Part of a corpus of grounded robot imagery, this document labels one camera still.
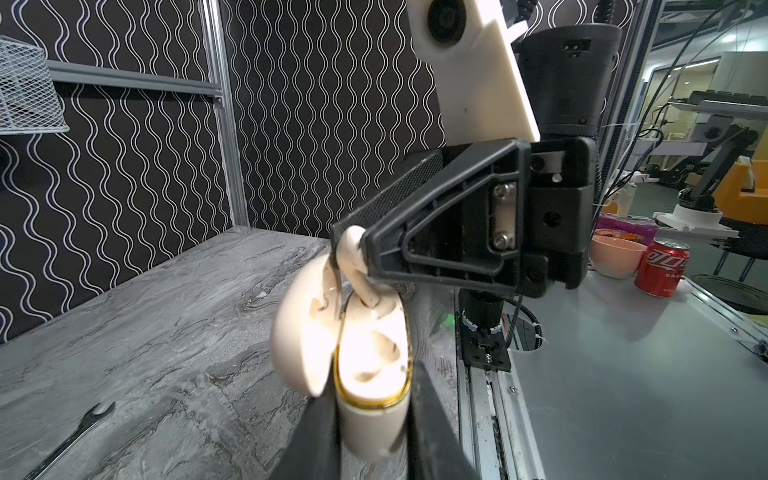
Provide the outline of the red soda can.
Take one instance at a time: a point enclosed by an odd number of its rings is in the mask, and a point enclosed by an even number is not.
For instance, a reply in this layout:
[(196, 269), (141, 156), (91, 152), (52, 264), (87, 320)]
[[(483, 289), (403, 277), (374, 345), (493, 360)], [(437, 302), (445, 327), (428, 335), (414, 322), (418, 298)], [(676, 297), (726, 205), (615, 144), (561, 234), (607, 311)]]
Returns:
[(690, 260), (688, 244), (668, 238), (656, 238), (646, 249), (634, 284), (648, 295), (671, 298)]

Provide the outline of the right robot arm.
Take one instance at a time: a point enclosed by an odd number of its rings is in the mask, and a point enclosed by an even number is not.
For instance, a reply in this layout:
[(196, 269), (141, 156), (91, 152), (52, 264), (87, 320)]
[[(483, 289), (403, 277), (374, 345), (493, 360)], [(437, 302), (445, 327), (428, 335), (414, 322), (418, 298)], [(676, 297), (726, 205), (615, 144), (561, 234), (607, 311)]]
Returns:
[(499, 1), (411, 1), (416, 56), (434, 75), (446, 143), (335, 224), (333, 265), (376, 306), (384, 283), (508, 298), (585, 278), (600, 113), (621, 30), (594, 23), (522, 39)]

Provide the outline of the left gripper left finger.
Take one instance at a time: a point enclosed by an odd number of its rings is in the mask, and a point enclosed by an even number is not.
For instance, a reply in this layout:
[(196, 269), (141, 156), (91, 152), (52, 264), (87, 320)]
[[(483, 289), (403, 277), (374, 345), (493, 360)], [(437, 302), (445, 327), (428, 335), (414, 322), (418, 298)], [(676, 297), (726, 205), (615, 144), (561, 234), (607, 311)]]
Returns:
[(339, 479), (341, 439), (335, 389), (312, 397), (270, 479)]

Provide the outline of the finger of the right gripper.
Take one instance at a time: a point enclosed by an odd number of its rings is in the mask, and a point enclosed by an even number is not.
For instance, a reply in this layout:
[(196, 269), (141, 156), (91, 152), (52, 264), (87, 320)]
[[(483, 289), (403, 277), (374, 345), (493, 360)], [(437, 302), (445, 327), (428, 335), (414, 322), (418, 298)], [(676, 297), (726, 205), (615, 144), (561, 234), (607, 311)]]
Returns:
[(516, 139), (439, 151), (443, 167), (363, 234), (369, 275), (543, 296), (547, 261), (524, 245), (531, 157)]
[(409, 197), (442, 170), (444, 162), (442, 149), (408, 153), (400, 158), (396, 162), (395, 174), (385, 186), (333, 224), (331, 229), (333, 256), (336, 256), (342, 234), (349, 227), (370, 228), (403, 202), (414, 203), (414, 200), (409, 200)]

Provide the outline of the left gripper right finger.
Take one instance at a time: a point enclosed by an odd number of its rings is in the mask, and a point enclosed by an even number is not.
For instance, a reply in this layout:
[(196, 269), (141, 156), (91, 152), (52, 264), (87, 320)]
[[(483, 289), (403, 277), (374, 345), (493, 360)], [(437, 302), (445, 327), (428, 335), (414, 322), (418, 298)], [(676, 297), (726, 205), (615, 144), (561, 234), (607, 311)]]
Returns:
[(426, 367), (413, 363), (407, 416), (408, 479), (478, 479), (441, 406)]

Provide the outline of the silver combination wrench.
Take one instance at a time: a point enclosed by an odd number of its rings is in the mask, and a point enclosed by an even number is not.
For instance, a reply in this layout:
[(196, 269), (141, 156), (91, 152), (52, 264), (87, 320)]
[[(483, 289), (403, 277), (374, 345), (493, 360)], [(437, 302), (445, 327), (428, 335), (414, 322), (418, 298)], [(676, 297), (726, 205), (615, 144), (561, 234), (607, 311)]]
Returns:
[(32, 469), (24, 480), (35, 480), (41, 477), (62, 455), (64, 455), (83, 435), (92, 430), (96, 425), (107, 419), (116, 409), (116, 403), (110, 403), (102, 409), (97, 403), (88, 410), (80, 420), (75, 431), (62, 441), (46, 458)]

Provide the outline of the pink bowl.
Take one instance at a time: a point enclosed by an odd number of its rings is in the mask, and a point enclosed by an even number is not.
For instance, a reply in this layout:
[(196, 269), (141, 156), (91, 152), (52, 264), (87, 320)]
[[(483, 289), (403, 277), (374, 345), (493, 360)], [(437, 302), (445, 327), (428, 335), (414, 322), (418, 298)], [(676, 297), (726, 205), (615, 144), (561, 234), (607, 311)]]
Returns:
[(599, 274), (627, 279), (636, 273), (646, 250), (645, 245), (637, 242), (596, 235), (590, 242), (589, 259)]

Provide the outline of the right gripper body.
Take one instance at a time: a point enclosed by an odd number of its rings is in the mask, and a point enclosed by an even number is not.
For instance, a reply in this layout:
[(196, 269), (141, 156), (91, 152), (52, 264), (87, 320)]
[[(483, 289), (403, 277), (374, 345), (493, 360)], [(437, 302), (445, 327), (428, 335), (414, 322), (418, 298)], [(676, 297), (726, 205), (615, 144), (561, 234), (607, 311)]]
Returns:
[(587, 272), (597, 156), (589, 137), (531, 145), (527, 251), (545, 256), (546, 278), (567, 288), (578, 287)]

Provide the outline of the purple box behind bowl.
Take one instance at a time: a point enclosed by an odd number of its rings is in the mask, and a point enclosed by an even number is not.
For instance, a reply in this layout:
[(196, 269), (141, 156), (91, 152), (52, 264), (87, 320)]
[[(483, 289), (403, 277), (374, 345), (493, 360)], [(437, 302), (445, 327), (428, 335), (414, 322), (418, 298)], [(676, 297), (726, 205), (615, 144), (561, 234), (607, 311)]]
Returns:
[(648, 218), (621, 217), (615, 214), (601, 213), (595, 234), (629, 240), (643, 245), (650, 245), (659, 230), (659, 226)]

